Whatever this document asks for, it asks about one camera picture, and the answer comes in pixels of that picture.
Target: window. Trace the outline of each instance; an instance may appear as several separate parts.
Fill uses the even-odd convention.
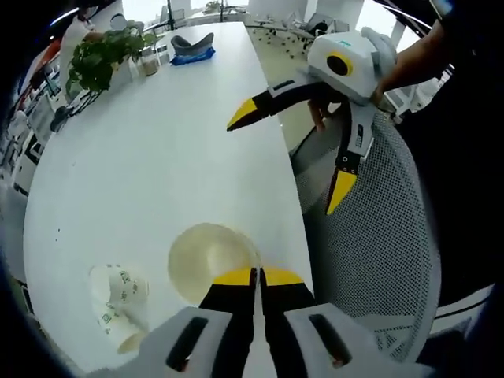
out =
[[[397,52],[400,53],[401,51],[407,49],[418,39],[420,39],[420,37],[413,30],[411,30],[411,28],[406,27],[397,46]]]
[[[360,31],[364,26],[367,26],[375,32],[390,37],[395,22],[395,16],[383,6],[376,4],[373,0],[364,0],[355,29]]]

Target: office desk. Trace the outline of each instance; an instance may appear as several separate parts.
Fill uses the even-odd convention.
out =
[[[35,315],[84,371],[118,366],[96,323],[88,273],[134,265],[149,280],[152,330],[186,303],[167,273],[174,239],[201,222],[248,235],[266,263],[312,289],[295,178],[280,123],[226,132],[236,109],[267,87],[242,23],[170,32],[215,33],[211,60],[172,67],[105,93],[48,142],[31,185],[24,228]]]

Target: white tabletop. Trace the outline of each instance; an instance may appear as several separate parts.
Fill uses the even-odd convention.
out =
[[[53,135],[35,173],[24,226],[31,301],[50,337],[86,372],[135,356],[116,354],[97,325],[90,268],[138,267],[150,282],[152,330],[186,305],[170,284],[168,252],[194,224],[244,232],[266,262],[297,272],[312,289],[279,121],[226,132],[240,104],[267,86],[246,29],[207,24],[168,38],[194,43],[208,32],[211,60],[162,66],[104,94]]]

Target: paper cup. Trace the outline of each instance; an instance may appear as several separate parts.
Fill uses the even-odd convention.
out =
[[[96,265],[89,273],[93,296],[102,303],[145,302],[149,284],[118,264]]]
[[[258,259],[254,244],[245,235],[204,223],[176,238],[169,251],[168,273],[179,294],[198,305],[216,277],[257,266]]]
[[[139,349],[145,332],[134,325],[128,317],[110,304],[94,304],[98,324],[118,354]]]

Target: green leaves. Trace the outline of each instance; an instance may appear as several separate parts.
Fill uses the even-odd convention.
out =
[[[108,31],[99,41],[83,41],[73,52],[67,91],[72,83],[93,92],[110,88],[113,65],[120,65],[129,57],[138,59],[141,50],[158,41],[155,35],[132,35],[132,28]]]

